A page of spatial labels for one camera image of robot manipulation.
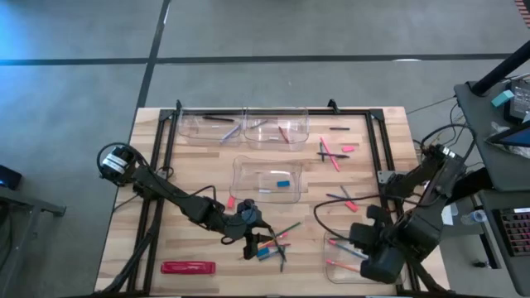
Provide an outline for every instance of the red pencil case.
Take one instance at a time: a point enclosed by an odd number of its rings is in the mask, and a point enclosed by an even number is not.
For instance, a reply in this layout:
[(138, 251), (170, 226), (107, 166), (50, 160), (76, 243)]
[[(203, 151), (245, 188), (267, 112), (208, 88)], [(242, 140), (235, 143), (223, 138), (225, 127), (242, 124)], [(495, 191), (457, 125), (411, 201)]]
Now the red pencil case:
[(163, 274), (214, 274), (215, 262), (166, 261), (160, 267)]

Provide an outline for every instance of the plastic tray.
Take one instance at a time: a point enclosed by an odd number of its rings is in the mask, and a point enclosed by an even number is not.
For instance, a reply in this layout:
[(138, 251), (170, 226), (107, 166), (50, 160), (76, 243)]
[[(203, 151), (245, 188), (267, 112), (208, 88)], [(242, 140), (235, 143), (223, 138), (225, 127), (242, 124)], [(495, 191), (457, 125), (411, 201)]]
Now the plastic tray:
[[(278, 181), (289, 181), (280, 187)], [(262, 203), (290, 204), (300, 199), (301, 163), (266, 161), (238, 156), (234, 160), (234, 180), (230, 195)]]
[(307, 108), (283, 109), (281, 115), (247, 109), (243, 134), (254, 149), (299, 151), (309, 137), (309, 113)]
[(216, 118), (231, 119), (232, 122), (206, 119), (204, 113), (196, 110), (181, 110), (178, 133), (190, 145), (237, 146), (241, 142), (243, 109), (238, 115), (211, 115)]
[[(342, 235), (344, 237), (349, 236), (349, 231), (339, 231), (334, 230), (339, 235)], [(328, 242), (329, 239), (335, 240), (338, 244), (345, 246), (353, 251), (361, 252), (359, 249), (355, 248), (353, 244), (349, 244), (348, 241), (342, 240), (337, 238), (335, 235), (326, 232), (324, 234), (324, 274), (333, 283), (336, 284), (377, 284), (380, 283), (378, 281), (372, 281), (368, 278), (362, 277), (357, 272), (352, 272), (350, 270), (344, 269), (342, 267), (338, 267), (335, 265), (331, 265), (326, 263), (326, 260), (331, 260), (334, 262), (339, 262), (345, 265), (348, 265), (350, 267), (354, 267), (357, 269), (361, 268), (361, 262), (363, 261), (362, 258), (356, 257), (350, 252), (345, 251), (342, 248), (338, 248), (335, 245), (332, 245)], [(403, 274), (397, 278), (396, 282), (394, 282), (394, 285), (402, 284), (402, 276)]]

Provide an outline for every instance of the concrete floor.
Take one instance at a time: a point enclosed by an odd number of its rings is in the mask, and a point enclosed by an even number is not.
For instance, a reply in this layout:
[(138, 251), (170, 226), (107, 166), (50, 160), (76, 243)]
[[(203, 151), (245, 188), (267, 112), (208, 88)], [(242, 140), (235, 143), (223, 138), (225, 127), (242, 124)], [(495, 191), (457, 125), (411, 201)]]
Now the concrete floor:
[[(0, 60), (147, 58), (161, 4), (0, 2)], [(509, 53), (529, 37), (510, 0), (174, 0), (158, 56)], [(157, 65), (146, 105), (315, 106), (335, 99), (412, 110), (451, 96), (454, 84), (498, 63)], [(12, 296), (93, 290), (116, 194), (98, 178), (95, 155), (108, 142), (128, 140), (145, 68), (0, 66), (0, 164), (23, 173), (23, 193), (68, 207), (62, 219), (43, 216)], [(413, 137), (448, 123), (454, 102), (410, 115)], [(469, 141), (464, 134), (455, 150)], [(475, 152), (468, 164), (476, 161)], [(505, 270), (469, 265), (484, 259), (478, 237), (450, 238), (441, 249), (453, 290), (518, 297)]]

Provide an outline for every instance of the computer monitor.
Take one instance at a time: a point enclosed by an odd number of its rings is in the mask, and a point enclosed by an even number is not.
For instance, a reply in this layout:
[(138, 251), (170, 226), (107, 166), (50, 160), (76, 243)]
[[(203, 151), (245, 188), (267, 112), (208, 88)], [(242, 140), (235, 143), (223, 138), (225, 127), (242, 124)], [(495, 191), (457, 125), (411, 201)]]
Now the computer monitor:
[(530, 121), (510, 128), (507, 131), (494, 134), (488, 138), (488, 142), (502, 145), (530, 147)]

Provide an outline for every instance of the bottle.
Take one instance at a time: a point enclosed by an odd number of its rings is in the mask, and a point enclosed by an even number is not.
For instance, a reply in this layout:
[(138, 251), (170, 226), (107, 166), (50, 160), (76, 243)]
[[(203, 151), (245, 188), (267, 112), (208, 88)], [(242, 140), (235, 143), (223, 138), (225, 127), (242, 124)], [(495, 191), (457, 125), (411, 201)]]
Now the bottle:
[(471, 225), (487, 222), (488, 218), (483, 210), (476, 210), (469, 214), (462, 215), (460, 221), (465, 225)]

